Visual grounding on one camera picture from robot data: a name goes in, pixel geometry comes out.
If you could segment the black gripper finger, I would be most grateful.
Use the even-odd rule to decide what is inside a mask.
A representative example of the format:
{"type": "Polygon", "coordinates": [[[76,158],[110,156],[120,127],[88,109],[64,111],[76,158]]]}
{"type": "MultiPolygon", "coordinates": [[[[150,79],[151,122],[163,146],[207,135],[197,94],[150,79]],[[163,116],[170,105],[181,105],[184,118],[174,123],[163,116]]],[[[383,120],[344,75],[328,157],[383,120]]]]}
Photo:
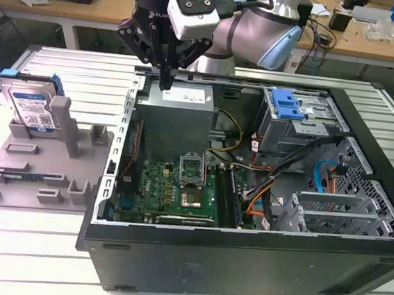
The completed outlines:
{"type": "Polygon", "coordinates": [[[138,57],[140,61],[150,64],[152,71],[158,74],[159,89],[165,88],[166,61],[163,51],[161,28],[156,20],[149,19],[144,24],[145,31],[136,19],[123,20],[117,27],[117,34],[138,57]]]}
{"type": "Polygon", "coordinates": [[[179,68],[187,68],[213,45],[210,39],[178,40],[171,35],[167,45],[164,91],[170,90],[179,68]]]}

